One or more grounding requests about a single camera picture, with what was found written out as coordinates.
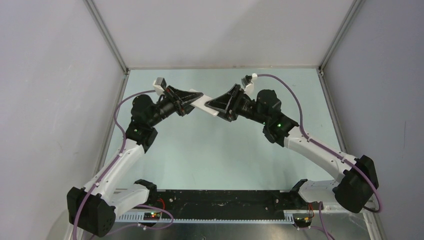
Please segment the white remote control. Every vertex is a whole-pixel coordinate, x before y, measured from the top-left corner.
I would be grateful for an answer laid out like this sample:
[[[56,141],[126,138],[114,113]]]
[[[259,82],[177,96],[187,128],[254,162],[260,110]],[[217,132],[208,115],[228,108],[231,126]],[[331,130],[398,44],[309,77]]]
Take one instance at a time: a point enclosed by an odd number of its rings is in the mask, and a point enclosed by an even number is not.
[[[194,102],[192,102],[190,105],[193,106],[196,109],[202,110],[214,117],[216,117],[219,112],[217,110],[214,110],[208,106],[206,106],[206,102],[212,100],[211,97],[203,94],[200,98],[198,98],[197,100],[195,100]]]

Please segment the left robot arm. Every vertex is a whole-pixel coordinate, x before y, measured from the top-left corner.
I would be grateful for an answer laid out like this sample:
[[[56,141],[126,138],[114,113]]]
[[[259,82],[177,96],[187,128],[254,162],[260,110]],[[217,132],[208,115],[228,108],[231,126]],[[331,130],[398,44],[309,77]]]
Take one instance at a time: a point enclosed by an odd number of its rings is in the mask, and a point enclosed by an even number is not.
[[[124,175],[153,145],[158,135],[155,126],[176,113],[183,117],[193,110],[193,103],[203,97],[202,92],[184,91],[172,86],[158,87],[159,101],[154,102],[149,91],[131,95],[131,120],[127,129],[116,123],[122,133],[121,147],[83,187],[72,187],[67,193],[69,222],[73,225],[72,238],[78,239],[78,229],[104,237],[115,220],[136,206],[153,208],[158,202],[156,185],[137,180],[128,189],[116,193],[116,186]]]

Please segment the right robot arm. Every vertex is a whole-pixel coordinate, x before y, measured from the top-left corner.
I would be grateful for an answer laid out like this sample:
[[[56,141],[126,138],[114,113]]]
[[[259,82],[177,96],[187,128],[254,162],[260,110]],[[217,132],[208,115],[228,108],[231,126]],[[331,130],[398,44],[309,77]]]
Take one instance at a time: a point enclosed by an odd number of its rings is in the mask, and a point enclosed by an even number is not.
[[[299,123],[282,113],[281,101],[274,90],[261,90],[252,99],[236,84],[204,105],[229,122],[242,116],[263,124],[262,132],[270,143],[304,156],[330,174],[332,180],[306,180],[295,185],[290,201],[297,209],[304,209],[312,202],[329,202],[359,213],[379,187],[371,158],[337,151],[310,136]]]

